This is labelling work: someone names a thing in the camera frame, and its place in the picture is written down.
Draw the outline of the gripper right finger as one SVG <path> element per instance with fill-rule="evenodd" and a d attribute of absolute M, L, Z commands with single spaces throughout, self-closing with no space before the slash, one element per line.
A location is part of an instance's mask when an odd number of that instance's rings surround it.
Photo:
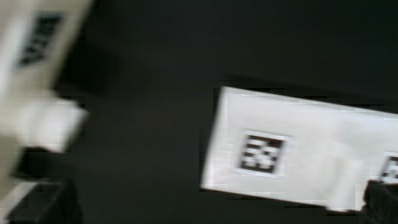
<path fill-rule="evenodd" d="M 363 200 L 360 224 L 398 224 L 398 183 L 370 181 Z"/>

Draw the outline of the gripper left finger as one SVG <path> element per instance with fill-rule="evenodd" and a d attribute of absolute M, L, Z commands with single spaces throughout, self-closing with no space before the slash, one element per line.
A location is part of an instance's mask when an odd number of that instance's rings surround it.
<path fill-rule="evenodd" d="M 26 188 L 6 213 L 8 224 L 84 224 L 76 171 L 61 159 L 42 148 L 24 149 L 13 176 Z"/>

